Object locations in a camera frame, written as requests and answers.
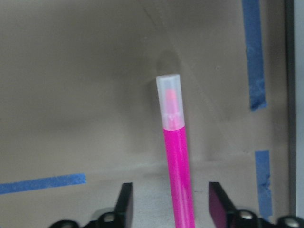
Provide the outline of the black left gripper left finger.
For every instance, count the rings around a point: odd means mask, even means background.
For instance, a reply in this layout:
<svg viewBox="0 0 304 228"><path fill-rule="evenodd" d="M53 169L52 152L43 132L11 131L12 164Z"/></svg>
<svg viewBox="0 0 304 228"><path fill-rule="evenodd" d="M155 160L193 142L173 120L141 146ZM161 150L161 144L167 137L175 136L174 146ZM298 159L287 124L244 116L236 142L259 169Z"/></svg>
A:
<svg viewBox="0 0 304 228"><path fill-rule="evenodd" d="M122 228L130 228L133 220L133 184L123 183L114 208Z"/></svg>

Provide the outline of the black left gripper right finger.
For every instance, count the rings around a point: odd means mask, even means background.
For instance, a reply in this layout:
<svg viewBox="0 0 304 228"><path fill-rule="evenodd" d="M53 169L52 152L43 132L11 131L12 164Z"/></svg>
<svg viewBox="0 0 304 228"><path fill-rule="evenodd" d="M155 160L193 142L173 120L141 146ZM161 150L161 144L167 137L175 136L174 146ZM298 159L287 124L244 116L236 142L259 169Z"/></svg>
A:
<svg viewBox="0 0 304 228"><path fill-rule="evenodd" d="M237 209L219 182L209 182L209 213L216 228L231 227Z"/></svg>

